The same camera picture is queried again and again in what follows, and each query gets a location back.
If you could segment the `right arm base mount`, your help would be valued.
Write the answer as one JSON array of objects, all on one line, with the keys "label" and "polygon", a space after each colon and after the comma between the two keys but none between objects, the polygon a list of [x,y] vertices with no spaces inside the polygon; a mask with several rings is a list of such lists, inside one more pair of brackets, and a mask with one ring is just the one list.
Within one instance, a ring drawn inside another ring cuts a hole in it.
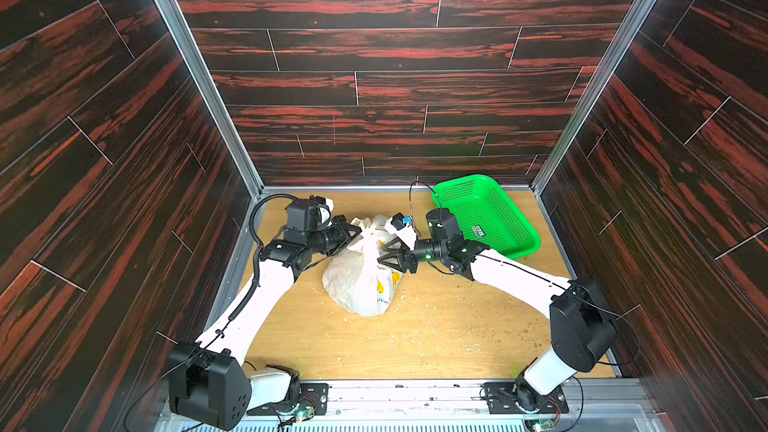
[{"label": "right arm base mount", "polygon": [[542,395],[521,376],[514,381],[485,382],[480,399],[491,415],[521,415],[528,431],[551,431],[570,412],[561,386]]}]

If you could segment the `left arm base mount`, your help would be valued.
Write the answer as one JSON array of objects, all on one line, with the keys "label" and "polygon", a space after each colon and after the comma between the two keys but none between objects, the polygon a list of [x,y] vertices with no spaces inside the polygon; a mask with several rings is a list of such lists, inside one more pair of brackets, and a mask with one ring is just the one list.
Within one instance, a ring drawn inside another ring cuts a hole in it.
[{"label": "left arm base mount", "polygon": [[251,373],[249,380],[246,416],[273,418],[279,431],[327,413],[329,384],[305,381],[295,369],[269,364]]}]

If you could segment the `white plastic bag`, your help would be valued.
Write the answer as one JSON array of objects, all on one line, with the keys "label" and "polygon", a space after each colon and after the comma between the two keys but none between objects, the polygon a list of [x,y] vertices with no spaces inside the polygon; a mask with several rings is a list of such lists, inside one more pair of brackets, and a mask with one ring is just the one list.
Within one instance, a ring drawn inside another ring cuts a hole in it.
[{"label": "white plastic bag", "polygon": [[385,229],[387,218],[355,218],[361,234],[326,267],[322,283],[329,296],[346,312],[362,317],[382,315],[389,308],[403,273],[382,265],[383,246],[395,238]]}]

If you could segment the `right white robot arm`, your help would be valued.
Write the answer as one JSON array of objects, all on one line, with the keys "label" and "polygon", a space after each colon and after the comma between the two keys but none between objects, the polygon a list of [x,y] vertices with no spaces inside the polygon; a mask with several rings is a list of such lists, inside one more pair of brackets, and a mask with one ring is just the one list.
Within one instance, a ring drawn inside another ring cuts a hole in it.
[{"label": "right white robot arm", "polygon": [[554,276],[505,257],[489,245],[464,237],[446,208],[427,214],[428,239],[413,219],[398,213],[385,222],[395,238],[378,262],[414,273],[421,262],[439,261],[452,275],[494,287],[528,304],[550,323],[550,346],[515,379],[504,397],[526,413],[539,411],[550,394],[578,372],[589,372],[618,336],[618,315],[590,279]]}]

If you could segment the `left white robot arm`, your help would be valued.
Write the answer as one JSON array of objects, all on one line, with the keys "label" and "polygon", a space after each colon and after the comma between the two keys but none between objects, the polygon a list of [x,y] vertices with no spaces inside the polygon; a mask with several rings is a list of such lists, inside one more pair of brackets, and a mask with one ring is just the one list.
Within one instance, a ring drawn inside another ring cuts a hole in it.
[{"label": "left white robot arm", "polygon": [[249,286],[195,340],[171,351],[167,378],[172,413],[230,431],[262,408],[290,425],[301,417],[302,406],[313,404],[301,394],[297,371],[272,365],[247,373],[246,355],[281,297],[315,266],[314,256],[338,254],[362,229],[335,215],[330,199],[285,198],[286,224],[269,243],[254,240]]}]

